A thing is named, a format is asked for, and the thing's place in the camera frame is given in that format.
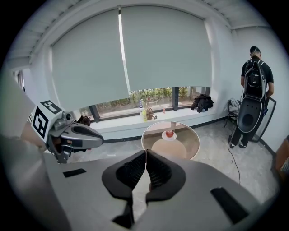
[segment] glass window pane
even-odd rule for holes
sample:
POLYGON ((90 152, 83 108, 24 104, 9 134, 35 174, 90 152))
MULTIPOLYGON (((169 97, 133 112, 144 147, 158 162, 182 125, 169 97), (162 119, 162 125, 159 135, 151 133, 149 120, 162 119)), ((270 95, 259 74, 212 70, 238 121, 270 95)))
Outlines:
POLYGON ((129 98, 96 105, 100 117, 128 115, 139 112, 140 100, 143 107, 153 110, 172 106, 172 88, 154 88, 129 92, 129 98))
POLYGON ((190 105, 195 98, 205 93, 205 87, 179 87, 178 106, 190 105))
POLYGON ((88 118, 90 117, 90 121, 94 120, 93 115, 88 106, 73 111, 73 114, 76 120, 79 120, 81 116, 87 116, 88 118))

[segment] sneaker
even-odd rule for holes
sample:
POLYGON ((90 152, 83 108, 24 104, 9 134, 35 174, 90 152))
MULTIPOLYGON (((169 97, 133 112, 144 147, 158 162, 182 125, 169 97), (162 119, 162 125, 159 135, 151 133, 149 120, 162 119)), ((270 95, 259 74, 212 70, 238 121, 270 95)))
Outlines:
POLYGON ((230 148, 234 148, 234 147, 235 147, 235 145, 230 143, 230 148))
POLYGON ((242 142, 241 142, 241 143, 239 144, 239 147, 240 147, 240 148, 245 148, 245 147, 247 147, 247 145, 243 145, 242 142))

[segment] red apple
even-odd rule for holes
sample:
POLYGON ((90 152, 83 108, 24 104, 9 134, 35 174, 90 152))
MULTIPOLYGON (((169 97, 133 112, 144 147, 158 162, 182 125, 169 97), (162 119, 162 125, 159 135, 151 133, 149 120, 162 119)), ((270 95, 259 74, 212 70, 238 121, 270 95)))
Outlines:
POLYGON ((167 137, 171 138, 173 136, 173 130, 167 130, 166 135, 167 137))

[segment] yellow bottle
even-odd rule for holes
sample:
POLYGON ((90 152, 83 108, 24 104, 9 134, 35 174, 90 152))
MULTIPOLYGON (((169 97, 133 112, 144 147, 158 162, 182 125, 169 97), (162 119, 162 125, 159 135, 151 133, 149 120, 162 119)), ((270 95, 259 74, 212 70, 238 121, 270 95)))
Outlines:
POLYGON ((146 110, 145 109, 143 109, 143 120, 144 121, 147 121, 148 119, 146 118, 146 110))

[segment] plastic bottle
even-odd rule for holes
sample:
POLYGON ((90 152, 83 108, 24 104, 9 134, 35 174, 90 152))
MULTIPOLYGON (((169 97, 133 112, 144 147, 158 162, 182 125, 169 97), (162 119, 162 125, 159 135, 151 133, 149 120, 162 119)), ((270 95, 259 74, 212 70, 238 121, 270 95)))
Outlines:
POLYGON ((143 99, 141 100, 141 104, 143 105, 143 108, 146 109, 146 104, 144 103, 143 99))
POLYGON ((146 117, 146 110, 145 110, 144 108, 143 108, 142 113, 143 113, 143 120, 144 120, 144 121, 147 121, 148 118, 146 117))
POLYGON ((143 116, 142 109, 143 109, 143 104, 142 104, 142 101, 140 100, 140 116, 141 117, 143 116))

